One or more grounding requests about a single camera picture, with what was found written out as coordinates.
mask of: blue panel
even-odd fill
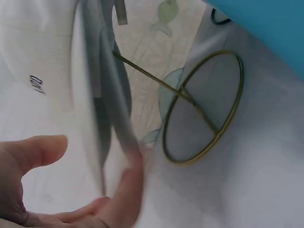
[[[208,0],[284,59],[304,79],[304,0]]]

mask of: round frame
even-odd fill
[[[171,105],[169,107],[166,119],[165,119],[165,123],[164,123],[164,128],[163,128],[163,134],[162,134],[162,146],[163,146],[163,150],[164,150],[164,154],[167,158],[168,161],[170,161],[171,163],[174,164],[179,164],[179,165],[186,165],[186,164],[191,164],[195,161],[197,161],[199,158],[201,158],[202,156],[204,156],[208,151],[210,151],[210,149],[218,142],[218,140],[220,139],[220,137],[224,134],[224,132],[227,130],[229,124],[231,123],[235,112],[238,108],[238,104],[240,102],[241,96],[242,96],[242,92],[243,92],[243,87],[244,87],[244,68],[243,68],[243,64],[242,64],[242,60],[240,59],[240,57],[233,51],[230,50],[221,50],[221,51],[216,51],[212,54],[210,54],[209,56],[207,56],[205,59],[203,59],[202,61],[200,61],[195,67],[194,69],[189,73],[189,75],[186,77],[185,81],[181,84],[180,89],[178,90],[179,93],[182,93],[183,89],[185,88],[186,84],[189,82],[189,80],[192,78],[192,76],[195,74],[195,72],[206,62],[208,62],[210,59],[212,59],[213,57],[219,56],[219,55],[230,55],[233,56],[237,59],[237,63],[239,65],[239,70],[240,70],[240,79],[239,79],[239,86],[238,86],[238,91],[237,91],[237,95],[235,98],[235,101],[231,107],[231,110],[229,112],[229,115],[227,116],[223,126],[221,127],[221,129],[215,134],[214,138],[212,139],[212,141],[203,149],[201,150],[197,155],[191,157],[190,159],[187,160],[176,160],[174,159],[168,151],[167,148],[167,130],[168,130],[168,125],[169,125],[169,120],[170,120],[170,116],[172,114],[172,111],[176,105],[177,99],[179,98],[178,95],[175,95],[175,97],[173,98],[173,101],[171,102]]]

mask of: metal rod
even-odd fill
[[[167,83],[161,81],[160,79],[158,79],[157,77],[153,76],[152,74],[150,74],[149,72],[145,71],[144,69],[142,69],[141,67],[139,67],[138,65],[134,64],[133,62],[131,62],[130,60],[124,58],[123,56],[119,55],[116,52],[113,52],[114,56],[117,57],[118,59],[120,59],[121,61],[125,62],[126,64],[132,66],[133,68],[135,68],[136,70],[138,70],[139,72],[143,73],[144,75],[148,76],[149,78],[151,78],[152,80],[154,80],[155,82],[157,82],[158,84],[161,84],[162,86],[164,86],[165,88],[169,89],[171,92],[173,92],[174,94],[176,94],[177,96],[185,99],[186,101],[190,102],[191,104],[194,105],[195,101],[193,101],[191,98],[187,97],[186,95],[180,93],[179,91],[177,91],[176,89],[172,88],[170,85],[168,85]]]
[[[203,119],[206,121],[210,129],[214,132],[216,135],[219,132],[218,127],[213,123],[213,121],[209,118],[209,116],[206,114],[204,109],[195,101],[194,97],[189,93],[189,91],[185,88],[185,86],[181,86],[181,89],[185,92],[185,94],[192,99],[193,106],[196,108],[196,110],[200,113],[200,115],[203,117]]]

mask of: patterned fabric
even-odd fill
[[[178,13],[166,26],[171,37],[152,26],[159,22],[162,0],[126,1],[129,24],[114,33],[121,54],[172,87],[177,87],[188,53],[205,11],[200,0],[178,0]],[[151,143],[157,138],[172,93],[126,65],[132,92],[132,125],[138,139]]]

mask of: hand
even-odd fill
[[[136,222],[143,193],[143,159],[132,157],[115,196],[100,198],[74,212],[55,215],[26,211],[21,178],[28,171],[58,161],[67,149],[65,136],[36,136],[0,143],[0,227],[130,228]]]

